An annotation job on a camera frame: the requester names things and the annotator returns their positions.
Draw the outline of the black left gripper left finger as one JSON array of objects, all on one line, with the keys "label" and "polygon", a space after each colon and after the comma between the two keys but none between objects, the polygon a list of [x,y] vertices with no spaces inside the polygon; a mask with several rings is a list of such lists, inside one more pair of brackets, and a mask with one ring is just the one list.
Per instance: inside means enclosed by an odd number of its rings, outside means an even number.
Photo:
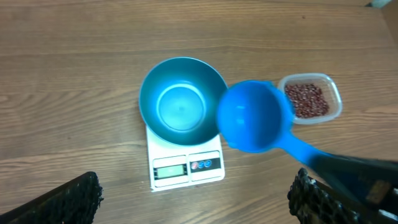
[{"label": "black left gripper left finger", "polygon": [[92,224],[103,188],[95,172],[71,181],[1,215],[4,224]]}]

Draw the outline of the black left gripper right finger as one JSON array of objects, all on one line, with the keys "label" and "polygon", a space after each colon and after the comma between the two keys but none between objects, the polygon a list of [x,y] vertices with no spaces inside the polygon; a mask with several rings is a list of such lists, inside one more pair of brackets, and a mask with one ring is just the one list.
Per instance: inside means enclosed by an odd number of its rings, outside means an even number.
[{"label": "black left gripper right finger", "polygon": [[397,223],[397,215],[372,210],[310,177],[301,168],[287,194],[290,214],[301,224],[383,224]]}]

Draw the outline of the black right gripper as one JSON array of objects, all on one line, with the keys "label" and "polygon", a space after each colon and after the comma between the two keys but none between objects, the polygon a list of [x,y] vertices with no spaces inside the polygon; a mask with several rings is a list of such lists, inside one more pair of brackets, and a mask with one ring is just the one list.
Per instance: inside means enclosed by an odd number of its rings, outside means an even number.
[{"label": "black right gripper", "polygon": [[309,167],[371,223],[397,223],[397,162],[330,154]]}]

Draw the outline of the blue plastic measuring scoop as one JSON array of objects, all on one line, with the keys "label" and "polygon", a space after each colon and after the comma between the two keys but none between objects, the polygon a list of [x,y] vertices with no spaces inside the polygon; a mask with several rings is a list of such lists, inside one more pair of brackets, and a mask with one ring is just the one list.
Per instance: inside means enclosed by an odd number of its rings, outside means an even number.
[{"label": "blue plastic measuring scoop", "polygon": [[330,157],[293,135],[293,118],[290,101],[271,82],[246,80],[221,97],[217,126],[229,147],[243,152],[279,148],[309,167],[319,157]]}]

